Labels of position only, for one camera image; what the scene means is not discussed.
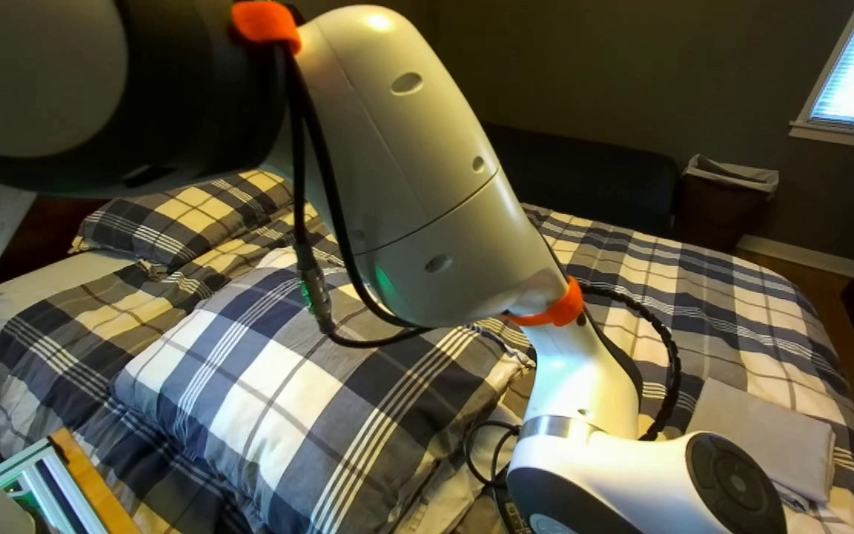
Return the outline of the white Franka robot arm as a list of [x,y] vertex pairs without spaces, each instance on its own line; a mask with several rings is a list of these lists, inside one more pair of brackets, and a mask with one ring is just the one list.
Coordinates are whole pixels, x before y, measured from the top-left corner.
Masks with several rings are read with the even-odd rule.
[[0,249],[25,193],[128,195],[268,166],[409,325],[503,316],[538,353],[508,490],[533,534],[785,534],[738,445],[640,427],[640,374],[526,215],[462,92],[385,5],[0,0]]

